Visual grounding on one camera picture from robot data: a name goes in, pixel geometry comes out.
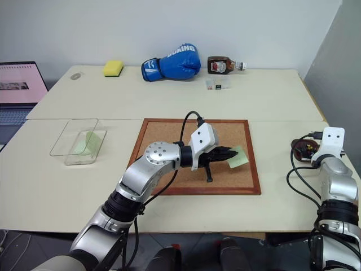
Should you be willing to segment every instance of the laptop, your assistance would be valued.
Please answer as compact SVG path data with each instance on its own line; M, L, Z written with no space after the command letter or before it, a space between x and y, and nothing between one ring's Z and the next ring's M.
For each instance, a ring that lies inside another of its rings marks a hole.
M9 142L46 93L34 61L0 63L0 145Z

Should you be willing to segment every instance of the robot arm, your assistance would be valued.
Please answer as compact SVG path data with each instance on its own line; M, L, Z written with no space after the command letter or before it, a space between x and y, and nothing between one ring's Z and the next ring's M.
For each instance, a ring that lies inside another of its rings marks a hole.
M109 270L126 246L129 227L143 203L158 185L160 178L180 167L196 170L205 167L208 181L209 163L223 161L237 154L228 147L216 147L218 138L204 121L191 135L189 146L182 142L150 144L119 180L108 200L98 208L74 240L68 255L54 257L33 271Z
M310 238L312 270L361 271L358 188L342 162L343 128L327 127L311 163L320 168L321 207Z

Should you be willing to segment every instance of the yellow sponge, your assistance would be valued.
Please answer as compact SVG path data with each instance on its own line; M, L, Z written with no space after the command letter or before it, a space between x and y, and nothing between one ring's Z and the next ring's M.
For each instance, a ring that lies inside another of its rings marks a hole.
M120 60L109 60L104 68L104 76L119 76L120 72L123 69L123 62Z

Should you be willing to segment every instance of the bottle label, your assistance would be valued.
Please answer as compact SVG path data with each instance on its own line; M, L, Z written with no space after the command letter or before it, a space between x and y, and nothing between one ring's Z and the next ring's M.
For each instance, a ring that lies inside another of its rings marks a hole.
M226 71L226 63L223 61L220 62L211 62L210 70L213 72L223 73Z
M243 62L236 62L235 67L236 70L243 71Z

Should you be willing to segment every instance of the laptop keyboard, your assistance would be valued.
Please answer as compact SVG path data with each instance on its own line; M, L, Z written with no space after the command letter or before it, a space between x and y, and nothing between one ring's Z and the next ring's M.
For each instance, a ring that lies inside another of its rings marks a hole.
M0 125L23 125L30 110L0 110Z

